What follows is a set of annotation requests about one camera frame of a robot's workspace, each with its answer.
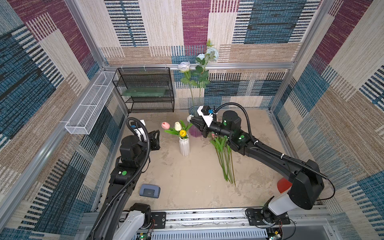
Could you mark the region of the single pink tulip stem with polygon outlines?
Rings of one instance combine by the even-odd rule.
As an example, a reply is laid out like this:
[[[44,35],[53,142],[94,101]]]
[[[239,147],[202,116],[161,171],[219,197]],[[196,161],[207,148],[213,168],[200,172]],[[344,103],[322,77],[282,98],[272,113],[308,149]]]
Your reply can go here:
[[[228,171],[227,171],[227,164],[225,160],[225,144],[226,144],[226,139],[224,137],[217,136],[213,132],[211,133],[212,139],[210,142],[213,144],[215,147],[220,166],[223,171],[224,179],[228,182],[229,177],[228,177]]]

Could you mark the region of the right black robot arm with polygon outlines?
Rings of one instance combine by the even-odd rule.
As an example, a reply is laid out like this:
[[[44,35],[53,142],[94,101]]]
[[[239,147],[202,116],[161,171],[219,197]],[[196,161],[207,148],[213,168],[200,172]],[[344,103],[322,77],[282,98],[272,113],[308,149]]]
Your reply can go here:
[[[312,160],[303,162],[287,156],[242,130],[242,119],[234,111],[226,111],[218,121],[212,110],[199,112],[190,122],[204,137],[224,137],[234,152],[255,159],[286,178],[292,186],[278,197],[271,197],[260,210],[247,210],[252,225],[274,225],[287,217],[287,212],[301,208],[311,210],[323,191],[327,178]]]

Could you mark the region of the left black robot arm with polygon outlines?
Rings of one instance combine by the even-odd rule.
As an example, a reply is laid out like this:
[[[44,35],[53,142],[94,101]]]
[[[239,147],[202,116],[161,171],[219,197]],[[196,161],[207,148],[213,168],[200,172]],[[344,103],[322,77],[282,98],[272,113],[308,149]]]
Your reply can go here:
[[[160,131],[149,132],[149,141],[137,135],[122,139],[121,155],[116,159],[109,187],[98,218],[87,236],[88,240],[111,240],[118,227],[125,205],[149,160],[149,153],[160,149]]]

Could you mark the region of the purple blue glass vase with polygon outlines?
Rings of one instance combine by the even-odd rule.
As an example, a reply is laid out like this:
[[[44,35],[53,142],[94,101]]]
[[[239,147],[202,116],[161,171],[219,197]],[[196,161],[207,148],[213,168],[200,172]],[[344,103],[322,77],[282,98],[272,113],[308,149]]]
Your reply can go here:
[[[197,110],[198,110],[198,106],[192,106],[189,108],[189,114],[192,115],[192,117],[198,117],[198,113],[197,113]],[[192,136],[192,137],[195,137],[195,138],[199,138],[202,136],[202,132],[195,126],[192,126],[190,129],[189,129],[189,135]]]

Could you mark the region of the white ribbed ceramic vase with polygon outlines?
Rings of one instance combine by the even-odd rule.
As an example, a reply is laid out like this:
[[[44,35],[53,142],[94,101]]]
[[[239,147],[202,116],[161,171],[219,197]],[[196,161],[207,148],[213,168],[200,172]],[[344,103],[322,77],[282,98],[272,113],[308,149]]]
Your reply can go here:
[[[179,138],[180,152],[184,157],[187,157],[190,154],[190,139]]]

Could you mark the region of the tulip bunch pink yellow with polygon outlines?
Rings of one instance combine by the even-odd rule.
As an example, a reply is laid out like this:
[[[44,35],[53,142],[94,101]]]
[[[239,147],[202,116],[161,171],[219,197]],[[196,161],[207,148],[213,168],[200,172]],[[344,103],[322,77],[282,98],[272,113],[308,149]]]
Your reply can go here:
[[[192,115],[189,115],[187,117],[187,123],[183,122],[182,120],[175,122],[173,129],[179,131],[179,138],[187,139],[188,137],[188,131],[192,127],[193,124],[190,123],[190,120],[192,118]]]

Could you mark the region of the white rose branch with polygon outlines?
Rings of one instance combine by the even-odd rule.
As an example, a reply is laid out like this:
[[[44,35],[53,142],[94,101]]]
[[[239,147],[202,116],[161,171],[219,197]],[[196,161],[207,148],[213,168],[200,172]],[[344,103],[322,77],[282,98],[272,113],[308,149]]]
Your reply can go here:
[[[178,64],[178,71],[183,74],[181,82],[188,86],[193,105],[195,104],[195,98],[193,94],[193,88],[199,89],[199,98],[201,97],[201,90],[205,89],[210,84],[209,70],[207,66],[210,63],[217,62],[219,59],[219,51],[215,48],[213,42],[208,39],[206,42],[206,51],[199,54],[195,58],[196,66],[192,70],[192,64],[190,62],[181,62]]]

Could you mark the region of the green tray on shelf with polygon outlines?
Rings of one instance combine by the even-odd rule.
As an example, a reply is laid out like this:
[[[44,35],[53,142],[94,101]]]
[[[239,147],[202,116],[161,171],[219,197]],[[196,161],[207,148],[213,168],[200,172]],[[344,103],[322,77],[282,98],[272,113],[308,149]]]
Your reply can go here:
[[[122,96],[126,97],[162,97],[166,94],[166,88],[128,88]]]

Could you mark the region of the grey blue stapler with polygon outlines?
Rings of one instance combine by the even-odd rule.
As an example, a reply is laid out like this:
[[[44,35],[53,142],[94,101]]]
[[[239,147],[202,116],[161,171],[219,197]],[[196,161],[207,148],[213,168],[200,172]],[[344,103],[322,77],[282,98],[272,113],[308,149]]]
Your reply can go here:
[[[143,184],[140,188],[139,195],[141,197],[158,199],[160,196],[161,188],[156,185]]]

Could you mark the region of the red cup with pens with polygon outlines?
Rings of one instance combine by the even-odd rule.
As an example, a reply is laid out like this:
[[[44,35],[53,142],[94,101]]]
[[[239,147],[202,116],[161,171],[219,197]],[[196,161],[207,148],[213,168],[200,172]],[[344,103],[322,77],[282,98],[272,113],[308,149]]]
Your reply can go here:
[[[290,190],[291,187],[292,187],[292,185],[293,185],[293,184],[292,184],[289,180],[287,180],[287,179],[285,179],[285,178],[282,178],[282,179],[280,179],[280,180],[278,181],[278,183],[277,183],[277,188],[278,188],[278,191],[279,191],[280,193],[284,193],[285,191]]]

